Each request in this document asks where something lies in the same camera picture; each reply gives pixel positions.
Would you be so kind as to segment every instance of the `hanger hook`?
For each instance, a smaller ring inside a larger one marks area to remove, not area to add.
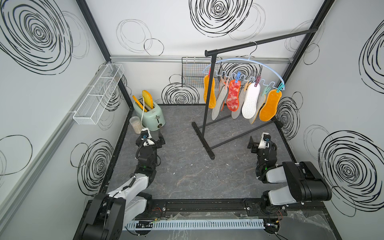
[[[255,50],[253,50],[253,51],[249,54],[249,56],[248,56],[248,60],[251,58],[251,54],[252,54],[254,51],[256,51],[256,49],[257,49],[257,42],[255,42],[255,41],[250,41],[250,43],[255,43],[255,44],[256,44],[256,48],[255,48]]]

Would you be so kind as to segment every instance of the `metal mesh basket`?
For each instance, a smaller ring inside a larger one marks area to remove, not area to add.
[[[73,119],[78,124],[97,124],[123,73],[124,68],[121,64],[107,64],[99,79],[73,115]]]
[[[185,87],[204,88],[204,77],[207,75],[203,70],[210,64],[211,58],[182,58],[181,81]],[[217,74],[223,71],[221,63],[215,64]],[[215,88],[219,88],[219,80],[215,77]]]

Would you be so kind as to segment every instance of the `plastic container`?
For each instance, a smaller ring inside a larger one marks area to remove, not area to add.
[[[141,123],[140,123],[140,118],[139,117],[131,117],[131,119],[129,120],[129,123],[132,125],[133,127],[133,130],[135,131],[135,133],[137,134],[140,134],[141,133]]]

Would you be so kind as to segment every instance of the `insole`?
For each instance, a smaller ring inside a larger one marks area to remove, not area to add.
[[[246,93],[247,93],[247,91],[244,91],[244,89],[242,89],[240,91],[240,94],[239,94],[239,108],[236,111],[232,112],[232,118],[233,119],[236,119],[240,115],[241,107],[243,106]]]
[[[245,119],[252,118],[256,113],[256,102],[257,97],[260,94],[260,84],[257,84],[255,87],[254,84],[251,84],[245,95],[245,100],[242,108],[243,117]]]
[[[224,102],[228,89],[225,86],[222,87],[220,94],[217,97],[216,106],[212,109],[212,120],[215,120],[220,112],[221,104]]]
[[[152,100],[152,95],[149,94],[148,91],[143,90],[142,96],[144,98],[145,104],[147,104],[151,109],[153,108],[153,100]]]
[[[256,113],[254,114],[254,116],[252,118],[249,119],[250,124],[253,124],[255,122],[257,114],[259,113],[260,108],[265,103],[265,100],[266,100],[265,94],[263,96],[258,97],[257,102],[256,102]]]
[[[268,98],[264,107],[260,110],[260,120],[263,122],[271,120],[277,112],[277,104],[281,98],[281,91],[277,93],[274,89],[268,93]]]
[[[139,105],[139,107],[141,108],[141,110],[143,109],[143,105],[141,104],[141,102],[139,102],[139,100],[135,97],[135,95],[132,96],[133,100],[135,100],[135,102]]]
[[[219,86],[219,93],[218,93],[217,98],[216,98],[216,104],[217,104],[218,96],[220,95],[220,92],[222,91],[222,89],[223,89],[224,86],[225,86],[224,80],[221,80],[221,81],[220,81],[220,86]],[[220,111],[222,111],[223,108],[224,108],[224,102],[225,102],[225,101],[223,100],[223,103],[221,104],[221,110],[220,110]]]
[[[209,84],[209,75],[204,77],[204,102],[207,103],[207,95],[208,95],[208,84]],[[215,78],[212,79],[212,88],[209,98],[209,108],[214,108],[216,106],[216,96],[215,96]]]
[[[229,82],[229,92],[227,97],[227,107],[232,112],[236,111],[239,108],[239,91],[240,91],[241,82],[232,80]]]

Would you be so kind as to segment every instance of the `marble floor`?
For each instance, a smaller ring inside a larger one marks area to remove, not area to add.
[[[278,189],[285,184],[263,184],[256,179],[256,154],[247,149],[249,136],[254,140],[268,132],[277,144],[278,162],[290,161],[290,157],[275,124],[267,125],[213,150],[211,160],[199,141],[191,122],[202,125],[205,106],[161,106],[166,124],[161,128],[166,144],[157,150],[161,165],[153,183],[144,191],[154,199],[218,199],[259,198],[266,190]],[[227,116],[224,108],[218,118]],[[208,120],[211,121],[211,110]],[[205,139],[210,146],[263,124],[256,120],[253,125],[241,115],[207,126]],[[158,139],[157,132],[151,132]],[[139,135],[132,127],[128,131],[120,151],[108,190],[111,191],[129,179],[137,165],[135,141]]]

